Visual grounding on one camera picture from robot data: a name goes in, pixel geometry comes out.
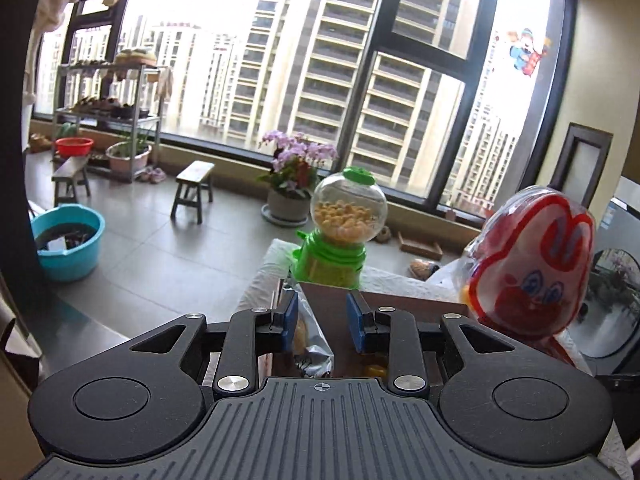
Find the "red plastic basin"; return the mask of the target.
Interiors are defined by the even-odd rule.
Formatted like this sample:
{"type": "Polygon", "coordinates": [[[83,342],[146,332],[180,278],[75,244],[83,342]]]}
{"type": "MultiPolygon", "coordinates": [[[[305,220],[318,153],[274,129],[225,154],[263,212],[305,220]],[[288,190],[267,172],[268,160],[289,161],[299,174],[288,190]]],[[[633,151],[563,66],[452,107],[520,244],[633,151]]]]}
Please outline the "red plastic basin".
{"type": "Polygon", "coordinates": [[[93,148],[94,141],[83,136],[68,136],[55,140],[56,152],[64,158],[88,156],[93,148]]]}

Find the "red rabbit face snack bag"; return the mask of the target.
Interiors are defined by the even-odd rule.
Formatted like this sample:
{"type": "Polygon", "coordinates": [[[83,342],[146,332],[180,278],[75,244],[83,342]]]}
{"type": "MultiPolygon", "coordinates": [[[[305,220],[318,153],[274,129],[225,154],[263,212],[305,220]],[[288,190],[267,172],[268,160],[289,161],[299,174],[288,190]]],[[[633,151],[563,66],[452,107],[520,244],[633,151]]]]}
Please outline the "red rabbit face snack bag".
{"type": "Polygon", "coordinates": [[[585,298],[593,247],[587,208],[552,188],[530,186],[465,247],[454,284],[478,322],[570,364],[556,336],[585,298]]]}

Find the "cartoon window sticker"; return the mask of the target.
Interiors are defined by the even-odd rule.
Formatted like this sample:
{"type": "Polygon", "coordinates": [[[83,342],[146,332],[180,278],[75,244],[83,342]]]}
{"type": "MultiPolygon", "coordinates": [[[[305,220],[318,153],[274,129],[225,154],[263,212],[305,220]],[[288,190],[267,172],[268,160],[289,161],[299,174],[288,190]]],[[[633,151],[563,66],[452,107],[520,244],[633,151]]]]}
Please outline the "cartoon window sticker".
{"type": "Polygon", "coordinates": [[[514,68],[524,76],[533,76],[540,60],[549,52],[551,39],[546,38],[537,46],[534,34],[529,28],[524,28],[521,32],[508,32],[508,36],[511,41],[509,55],[514,68]]]}

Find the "wooden bench stool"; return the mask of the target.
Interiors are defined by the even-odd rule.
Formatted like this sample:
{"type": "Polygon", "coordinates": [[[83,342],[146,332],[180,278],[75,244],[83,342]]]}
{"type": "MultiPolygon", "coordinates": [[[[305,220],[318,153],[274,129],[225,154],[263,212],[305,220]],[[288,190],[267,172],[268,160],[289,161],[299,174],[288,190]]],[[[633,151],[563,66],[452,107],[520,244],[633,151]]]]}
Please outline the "wooden bench stool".
{"type": "Polygon", "coordinates": [[[53,205],[78,203],[78,188],[83,186],[88,197],[91,188],[88,179],[88,156],[70,156],[62,165],[55,169],[51,181],[54,185],[53,205]]]}

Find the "green candy dispenser globe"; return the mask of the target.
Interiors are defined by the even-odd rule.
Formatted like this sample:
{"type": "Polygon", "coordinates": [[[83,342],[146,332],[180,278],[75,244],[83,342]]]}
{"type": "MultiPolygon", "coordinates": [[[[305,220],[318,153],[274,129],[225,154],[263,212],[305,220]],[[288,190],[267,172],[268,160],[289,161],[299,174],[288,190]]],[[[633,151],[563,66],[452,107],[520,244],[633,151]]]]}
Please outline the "green candy dispenser globe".
{"type": "Polygon", "coordinates": [[[297,281],[354,289],[367,257],[367,244],[385,226],[385,194],[370,171],[356,166],[323,179],[310,204],[314,229],[299,237],[293,252],[297,281]]]}

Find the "metal shoe rack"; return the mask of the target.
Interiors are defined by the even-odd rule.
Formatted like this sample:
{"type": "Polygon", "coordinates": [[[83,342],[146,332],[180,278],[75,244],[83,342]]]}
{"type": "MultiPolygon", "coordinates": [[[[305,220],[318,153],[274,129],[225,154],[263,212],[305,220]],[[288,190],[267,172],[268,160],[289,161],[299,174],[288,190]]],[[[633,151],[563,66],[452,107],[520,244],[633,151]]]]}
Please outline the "metal shoe rack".
{"type": "Polygon", "coordinates": [[[85,128],[111,131],[109,146],[137,136],[152,145],[148,166],[134,178],[113,174],[104,148],[105,170],[116,179],[133,181],[158,164],[160,130],[171,94],[172,71],[145,49],[126,49],[114,61],[80,60],[58,66],[55,74],[52,142],[81,136],[85,128]]]}

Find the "small dark wooden stool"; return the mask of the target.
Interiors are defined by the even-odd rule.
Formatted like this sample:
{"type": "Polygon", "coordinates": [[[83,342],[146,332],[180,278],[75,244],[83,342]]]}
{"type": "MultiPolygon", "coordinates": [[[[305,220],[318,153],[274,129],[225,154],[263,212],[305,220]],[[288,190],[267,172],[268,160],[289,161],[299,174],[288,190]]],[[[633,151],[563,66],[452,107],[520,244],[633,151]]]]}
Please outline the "small dark wooden stool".
{"type": "Polygon", "coordinates": [[[177,189],[172,203],[170,218],[175,220],[179,206],[193,208],[196,211],[196,222],[203,223],[203,192],[207,192],[209,203],[214,199],[213,162],[194,160],[176,177],[177,189]]]}

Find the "pink cardboard box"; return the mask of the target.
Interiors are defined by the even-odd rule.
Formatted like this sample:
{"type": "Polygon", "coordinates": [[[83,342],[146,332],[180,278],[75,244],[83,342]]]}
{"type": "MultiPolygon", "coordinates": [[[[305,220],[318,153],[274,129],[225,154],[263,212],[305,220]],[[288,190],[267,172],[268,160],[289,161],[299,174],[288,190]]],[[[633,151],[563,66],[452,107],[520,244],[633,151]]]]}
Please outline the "pink cardboard box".
{"type": "Polygon", "coordinates": [[[457,302],[311,283],[300,284],[298,296],[293,350],[272,357],[273,376],[384,377],[394,314],[426,327],[437,326],[446,313],[470,314],[457,302]]]}

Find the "blue plastic basin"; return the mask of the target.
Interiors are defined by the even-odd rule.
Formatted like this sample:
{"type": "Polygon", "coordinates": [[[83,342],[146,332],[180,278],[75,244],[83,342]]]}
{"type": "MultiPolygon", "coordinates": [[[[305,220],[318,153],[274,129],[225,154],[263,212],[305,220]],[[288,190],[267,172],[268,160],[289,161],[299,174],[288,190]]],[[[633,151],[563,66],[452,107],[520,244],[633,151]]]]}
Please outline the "blue plastic basin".
{"type": "Polygon", "coordinates": [[[98,265],[105,220],[79,204],[65,204],[32,219],[40,266],[50,282],[71,283],[98,265]]]}

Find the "grey washing machine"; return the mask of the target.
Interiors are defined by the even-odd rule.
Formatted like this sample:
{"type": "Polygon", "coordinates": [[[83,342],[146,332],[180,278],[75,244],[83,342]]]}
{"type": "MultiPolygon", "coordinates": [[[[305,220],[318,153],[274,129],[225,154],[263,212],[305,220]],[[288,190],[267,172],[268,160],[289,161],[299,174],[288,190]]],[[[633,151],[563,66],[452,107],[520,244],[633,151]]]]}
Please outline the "grey washing machine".
{"type": "Polygon", "coordinates": [[[568,334],[595,375],[639,370],[639,185],[626,177],[599,224],[587,291],[568,334]]]}

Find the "dark framed door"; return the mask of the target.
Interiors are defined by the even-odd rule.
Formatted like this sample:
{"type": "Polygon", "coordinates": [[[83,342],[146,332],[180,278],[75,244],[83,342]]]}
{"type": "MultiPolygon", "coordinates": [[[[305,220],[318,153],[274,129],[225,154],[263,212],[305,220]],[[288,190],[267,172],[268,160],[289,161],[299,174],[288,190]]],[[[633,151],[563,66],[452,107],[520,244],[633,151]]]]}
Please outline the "dark framed door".
{"type": "Polygon", "coordinates": [[[571,122],[548,187],[589,208],[612,139],[612,133],[571,122]]]}

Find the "potted green plant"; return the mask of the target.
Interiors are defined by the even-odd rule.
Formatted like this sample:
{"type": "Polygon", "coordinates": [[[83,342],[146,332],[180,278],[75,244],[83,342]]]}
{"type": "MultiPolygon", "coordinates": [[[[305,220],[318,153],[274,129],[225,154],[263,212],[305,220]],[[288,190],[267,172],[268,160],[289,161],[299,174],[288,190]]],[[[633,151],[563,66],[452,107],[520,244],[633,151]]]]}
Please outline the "potted green plant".
{"type": "Polygon", "coordinates": [[[134,178],[148,166],[152,145],[146,136],[137,136],[136,142],[130,138],[109,146],[105,155],[113,174],[122,178],[134,178]]]}

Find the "pink orchid flower pot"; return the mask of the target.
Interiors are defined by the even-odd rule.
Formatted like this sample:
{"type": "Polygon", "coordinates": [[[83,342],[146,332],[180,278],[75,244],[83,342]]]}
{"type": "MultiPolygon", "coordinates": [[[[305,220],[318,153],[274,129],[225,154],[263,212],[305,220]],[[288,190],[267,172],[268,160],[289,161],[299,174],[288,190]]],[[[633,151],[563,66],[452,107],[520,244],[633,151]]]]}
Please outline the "pink orchid flower pot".
{"type": "Polygon", "coordinates": [[[267,210],[275,222],[304,224],[308,220],[312,192],[321,168],[334,161],[331,143],[311,140],[301,132],[266,132],[260,146],[273,147],[268,174],[259,178],[269,186],[267,210]]]}

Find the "silver white snack packet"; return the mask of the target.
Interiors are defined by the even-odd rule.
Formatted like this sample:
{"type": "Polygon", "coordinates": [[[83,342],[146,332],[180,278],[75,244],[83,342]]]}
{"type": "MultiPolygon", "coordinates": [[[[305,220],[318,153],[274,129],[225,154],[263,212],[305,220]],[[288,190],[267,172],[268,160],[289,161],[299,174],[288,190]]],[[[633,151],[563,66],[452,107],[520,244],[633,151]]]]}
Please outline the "silver white snack packet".
{"type": "Polygon", "coordinates": [[[292,357],[296,370],[303,377],[320,378],[332,375],[334,353],[322,332],[301,284],[290,275],[285,282],[296,292],[297,320],[292,341],[292,357]]]}

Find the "slipper on floor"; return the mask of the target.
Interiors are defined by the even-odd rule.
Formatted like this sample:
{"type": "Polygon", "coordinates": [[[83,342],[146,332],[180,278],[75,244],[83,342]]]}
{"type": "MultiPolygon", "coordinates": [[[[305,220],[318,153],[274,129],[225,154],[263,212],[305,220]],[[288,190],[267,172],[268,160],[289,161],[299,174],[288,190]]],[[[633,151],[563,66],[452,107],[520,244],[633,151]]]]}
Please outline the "slipper on floor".
{"type": "Polygon", "coordinates": [[[416,280],[426,282],[439,269],[440,265],[434,261],[414,259],[408,266],[410,275],[416,280]]]}

